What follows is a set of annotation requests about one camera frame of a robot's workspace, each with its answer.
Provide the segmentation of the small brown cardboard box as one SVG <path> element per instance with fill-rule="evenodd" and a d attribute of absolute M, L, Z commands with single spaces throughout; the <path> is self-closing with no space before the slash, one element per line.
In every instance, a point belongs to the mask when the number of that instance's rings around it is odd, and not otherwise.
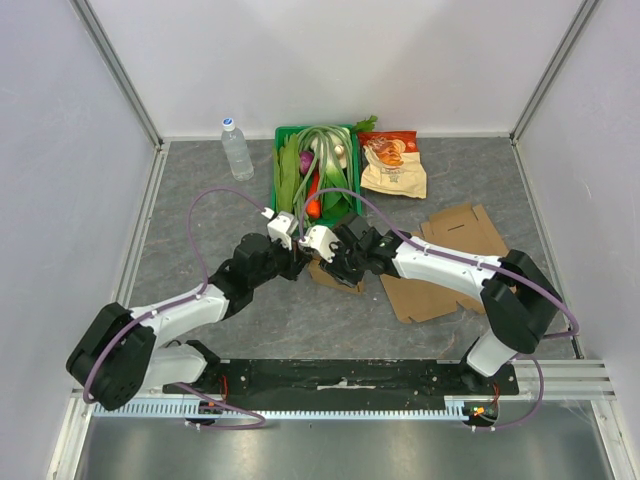
<path fill-rule="evenodd" d="M 312 260 L 308 264 L 308 271 L 311 279 L 321 286 L 351 294 L 362 294 L 364 292 L 364 281 L 360 281 L 355 287 L 344 285 L 322 270 L 318 260 Z"/>

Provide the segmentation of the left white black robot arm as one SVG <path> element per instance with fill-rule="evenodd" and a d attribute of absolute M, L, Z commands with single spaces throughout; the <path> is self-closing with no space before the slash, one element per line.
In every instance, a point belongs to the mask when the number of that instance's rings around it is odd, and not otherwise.
<path fill-rule="evenodd" d="M 247 234 L 232 256 L 193 290 L 158 305 L 127 309 L 112 302 L 102 307 L 66 369 L 83 386 L 84 400 L 108 411 L 124 406 L 144 388 L 170 383 L 211 392 L 220 378 L 210 362 L 212 353 L 199 343 L 170 352 L 167 343 L 236 315 L 258 287 L 277 277 L 296 280 L 310 260 L 297 246 L 287 248 L 263 234 Z"/>

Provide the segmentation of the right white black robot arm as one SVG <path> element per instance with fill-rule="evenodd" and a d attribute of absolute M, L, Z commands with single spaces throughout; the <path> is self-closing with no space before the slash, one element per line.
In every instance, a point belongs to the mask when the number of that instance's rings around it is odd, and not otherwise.
<path fill-rule="evenodd" d="M 457 371 L 460 386 L 473 394 L 489 387 L 507 361 L 535 352 L 562 304 L 536 264 L 518 250 L 481 256 L 440 248 L 397 229 L 382 235 L 354 213 L 332 228 L 311 227 L 300 243 L 344 285 L 355 285 L 369 271 L 432 283 L 481 303 L 489 331 L 473 343 Z"/>

